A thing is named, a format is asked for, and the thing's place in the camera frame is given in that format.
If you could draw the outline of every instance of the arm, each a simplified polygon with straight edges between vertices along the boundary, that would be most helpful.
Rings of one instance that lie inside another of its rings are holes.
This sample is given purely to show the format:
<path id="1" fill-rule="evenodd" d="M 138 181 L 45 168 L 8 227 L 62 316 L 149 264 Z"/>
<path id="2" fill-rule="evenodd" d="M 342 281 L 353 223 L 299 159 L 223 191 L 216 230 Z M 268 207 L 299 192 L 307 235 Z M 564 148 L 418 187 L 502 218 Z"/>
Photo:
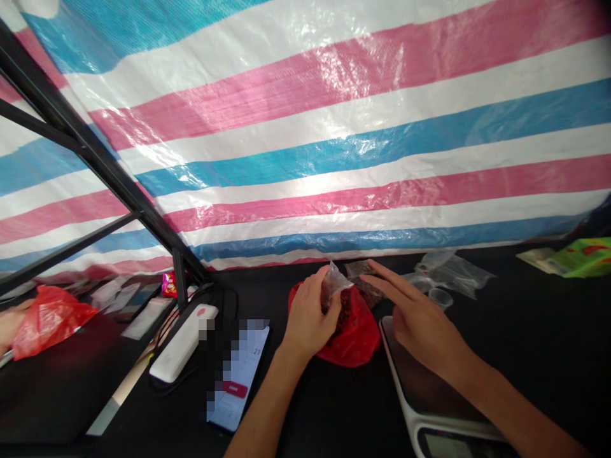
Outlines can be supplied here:
<path id="1" fill-rule="evenodd" d="M 588 451 L 474 354 L 451 385 L 503 433 L 522 457 L 589 457 Z"/>
<path id="2" fill-rule="evenodd" d="M 500 372 L 473 353 L 439 307 L 401 276 L 372 260 L 369 264 L 385 280 L 371 275 L 361 275 L 361 279 L 395 303 L 393 325 L 399 343 L 482 412 L 520 456 L 590 456 Z"/>
<path id="3" fill-rule="evenodd" d="M 320 289 L 329 270 L 322 267 L 299 287 L 291 305 L 282 344 L 274 354 L 261 388 L 246 412 L 225 458 L 276 455 L 286 410 L 310 359 L 328 342 L 341 311 L 339 294 L 323 315 Z"/>

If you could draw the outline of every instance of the black metal frame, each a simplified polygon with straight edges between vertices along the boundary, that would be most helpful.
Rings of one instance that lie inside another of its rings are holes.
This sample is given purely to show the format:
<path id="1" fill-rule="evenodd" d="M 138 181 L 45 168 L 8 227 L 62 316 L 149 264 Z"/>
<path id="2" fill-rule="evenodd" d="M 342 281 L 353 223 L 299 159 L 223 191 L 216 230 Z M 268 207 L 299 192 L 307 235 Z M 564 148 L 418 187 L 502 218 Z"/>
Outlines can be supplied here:
<path id="1" fill-rule="evenodd" d="M 148 197 L 116 162 L 111 152 L 80 118 L 64 96 L 53 86 L 45 72 L 15 39 L 2 20 L 0 20 L 0 74 L 43 121 L 5 101 L 0 101 L 0 116 L 73 151 L 129 211 L 127 215 L 94 233 L 1 279 L 0 296 L 135 219 L 140 220 L 144 227 L 172 253 L 174 267 L 181 269 L 180 274 L 176 272 L 176 277 L 177 289 L 180 293 L 179 299 L 182 299 L 183 303 L 186 303 L 183 265 L 191 273 L 196 283 L 201 285 L 213 281 L 202 263 L 157 212 Z"/>

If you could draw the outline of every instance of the white stripe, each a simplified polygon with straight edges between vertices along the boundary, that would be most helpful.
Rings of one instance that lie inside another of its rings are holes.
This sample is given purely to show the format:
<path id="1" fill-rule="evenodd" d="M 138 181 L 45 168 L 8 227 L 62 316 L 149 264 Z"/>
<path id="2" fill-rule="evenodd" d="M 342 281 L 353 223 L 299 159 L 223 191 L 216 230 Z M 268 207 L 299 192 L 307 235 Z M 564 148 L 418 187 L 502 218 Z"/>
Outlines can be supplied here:
<path id="1" fill-rule="evenodd" d="M 18 100 L 11 103 L 12 106 L 25 111 L 27 114 L 40 120 L 40 116 L 27 104 L 25 100 Z M 32 132 L 17 123 L 9 121 L 0 116 L 0 135 L 2 135 L 2 145 L 0 146 L 0 156 L 14 153 L 26 144 L 41 139 L 41 136 Z"/>
<path id="2" fill-rule="evenodd" d="M 88 111 L 124 108 L 214 83 L 339 41 L 431 22 L 490 0 L 275 0 L 169 45 L 125 57 L 104 74 L 67 74 Z"/>
<path id="3" fill-rule="evenodd" d="M 15 6 L 13 0 L 0 0 L 0 18 L 12 33 L 27 27 L 24 17 Z"/>
<path id="4" fill-rule="evenodd" d="M 488 248 L 495 246 L 514 245 L 520 240 L 513 240 L 510 242 L 498 242 L 488 244 L 476 244 L 468 246 L 458 246 L 456 249 L 475 249 L 475 248 Z M 373 250 L 351 250 L 342 251 L 340 253 L 322 253 L 321 251 L 312 250 L 294 250 L 286 254 L 268 254 L 266 256 L 256 256 L 253 258 L 225 258 L 213 260 L 211 263 L 207 263 L 216 270 L 225 270 L 232 267 L 257 267 L 269 263 L 282 263 L 290 264 L 292 262 L 304 259 L 304 258 L 326 258 L 328 260 L 353 260 L 357 258 L 376 258 L 378 256 L 394 256 L 397 254 L 415 254 L 415 253 L 426 253 L 427 251 L 433 251 L 438 249 L 436 247 L 422 248 L 422 249 L 373 249 Z M 414 267 L 406 265 L 403 270 L 398 271 L 398 274 L 408 274 L 413 272 Z"/>
<path id="5" fill-rule="evenodd" d="M 93 231 L 112 223 L 118 218 L 120 217 L 115 216 L 112 218 L 96 219 L 94 221 L 86 221 L 84 223 L 61 226 L 57 229 L 53 229 L 35 237 L 15 240 L 14 242 L 0 245 L 0 259 L 14 258 L 15 256 L 21 256 L 22 254 L 35 253 L 36 251 L 59 247 L 77 240 L 80 237 L 84 237 Z M 140 223 L 140 221 L 132 221 L 128 225 L 117 229 L 113 233 L 131 232 L 142 229 L 144 229 L 144 226 L 142 223 Z"/>
<path id="6" fill-rule="evenodd" d="M 104 183 L 89 169 L 63 175 L 4 196 L 2 218 L 105 189 Z"/>
<path id="7" fill-rule="evenodd" d="M 397 181 L 445 176 L 537 162 L 582 158 L 608 153 L 609 124 L 560 130 L 498 143 L 413 155 L 364 170 L 313 175 L 280 183 L 183 191 L 155 199 L 165 213 L 214 204 L 318 195 L 373 188 Z"/>
<path id="8" fill-rule="evenodd" d="M 171 257 L 162 246 L 142 248 L 138 250 L 116 250 L 108 253 L 87 253 L 74 261 L 53 266 L 41 274 L 40 277 L 50 277 L 52 275 L 70 271 L 82 272 L 92 265 L 112 265 L 123 261 L 147 261 L 150 259 L 159 258 L 161 256 L 168 256 L 170 259 L 169 264 L 171 265 Z"/>
<path id="9" fill-rule="evenodd" d="M 52 19 L 59 11 L 59 0 L 17 0 L 24 13 L 45 19 Z"/>
<path id="10" fill-rule="evenodd" d="M 89 117 L 83 108 L 83 105 L 70 88 L 64 87 L 60 90 L 60 92 L 66 98 L 68 103 L 72 105 L 74 110 L 81 116 L 81 118 L 83 118 L 85 123 L 93 124 L 91 117 Z M 30 107 L 30 105 L 23 99 L 15 101 L 11 103 L 11 105 L 25 111 L 27 114 L 32 115 L 36 119 L 42 120 L 37 112 L 35 112 L 34 109 Z M 0 116 L 0 134 L 2 135 L 3 139 L 3 143 L 0 146 L 0 156 L 6 156 L 14 153 L 22 146 L 42 138 L 37 133 L 20 126 L 17 123 L 9 121 L 3 116 Z"/>
<path id="11" fill-rule="evenodd" d="M 602 80 L 611 36 L 452 80 L 306 111 L 265 123 L 120 152 L 135 174 L 343 138 Z"/>
<path id="12" fill-rule="evenodd" d="M 358 232 L 417 228 L 452 228 L 558 215 L 577 215 L 601 205 L 609 190 L 538 194 L 478 200 L 454 205 L 404 207 L 369 212 L 336 213 L 210 226 L 181 233 L 191 246 L 259 239 L 296 233 Z"/>

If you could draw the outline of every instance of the red plastic bag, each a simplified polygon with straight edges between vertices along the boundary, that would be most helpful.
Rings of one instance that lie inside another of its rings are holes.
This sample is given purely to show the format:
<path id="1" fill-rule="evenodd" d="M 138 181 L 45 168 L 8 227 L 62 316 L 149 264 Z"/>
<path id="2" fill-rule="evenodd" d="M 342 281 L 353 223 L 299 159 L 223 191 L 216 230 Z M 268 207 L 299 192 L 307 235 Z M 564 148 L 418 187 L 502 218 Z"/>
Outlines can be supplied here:
<path id="1" fill-rule="evenodd" d="M 12 347 L 15 360 L 34 356 L 59 344 L 96 313 L 57 286 L 39 286 L 38 296 L 19 326 Z"/>
<path id="2" fill-rule="evenodd" d="M 301 283 L 291 290 L 288 311 Z M 380 331 L 367 302 L 356 287 L 341 293 L 342 313 L 329 342 L 316 355 L 338 366 L 354 368 L 367 364 L 380 347 Z"/>

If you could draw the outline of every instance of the green package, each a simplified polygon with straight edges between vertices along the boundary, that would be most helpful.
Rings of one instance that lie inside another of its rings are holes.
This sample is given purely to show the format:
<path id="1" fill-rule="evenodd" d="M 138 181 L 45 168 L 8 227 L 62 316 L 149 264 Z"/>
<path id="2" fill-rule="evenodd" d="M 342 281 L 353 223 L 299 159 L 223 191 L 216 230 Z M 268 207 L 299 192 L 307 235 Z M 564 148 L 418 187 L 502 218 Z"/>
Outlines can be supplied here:
<path id="1" fill-rule="evenodd" d="M 564 278 L 608 274 L 611 272 L 611 237 L 576 240 L 547 262 Z"/>

